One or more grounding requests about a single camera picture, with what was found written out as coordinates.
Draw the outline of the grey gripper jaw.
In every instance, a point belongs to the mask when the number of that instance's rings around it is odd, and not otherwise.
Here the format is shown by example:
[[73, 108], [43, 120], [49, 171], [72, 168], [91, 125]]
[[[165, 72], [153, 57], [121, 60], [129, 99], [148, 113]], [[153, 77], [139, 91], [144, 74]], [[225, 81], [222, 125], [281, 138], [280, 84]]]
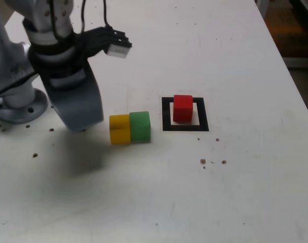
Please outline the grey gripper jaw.
[[90, 64], [76, 74], [64, 78], [64, 85], [54, 85], [59, 79], [41, 76], [48, 97], [66, 127], [81, 131], [104, 120], [99, 87]]

